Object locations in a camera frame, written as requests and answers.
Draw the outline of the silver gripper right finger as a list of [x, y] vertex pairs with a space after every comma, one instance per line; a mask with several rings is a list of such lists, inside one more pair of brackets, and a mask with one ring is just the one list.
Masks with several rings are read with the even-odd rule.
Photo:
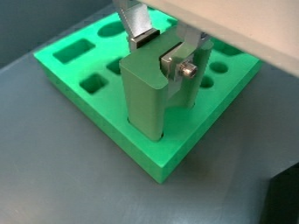
[[161, 72], [168, 80], [168, 98], [180, 90], [182, 79], [192, 79], [196, 75], [198, 67], [193, 64], [193, 54], [210, 39], [209, 34], [186, 24], [177, 24], [176, 36], [181, 42], [160, 57]]

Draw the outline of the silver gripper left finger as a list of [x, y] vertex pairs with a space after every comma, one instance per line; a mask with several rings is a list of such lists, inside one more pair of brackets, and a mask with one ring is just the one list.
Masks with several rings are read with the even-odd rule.
[[126, 32], [129, 51], [144, 46], [158, 35], [152, 26], [146, 5], [137, 0], [112, 0]]

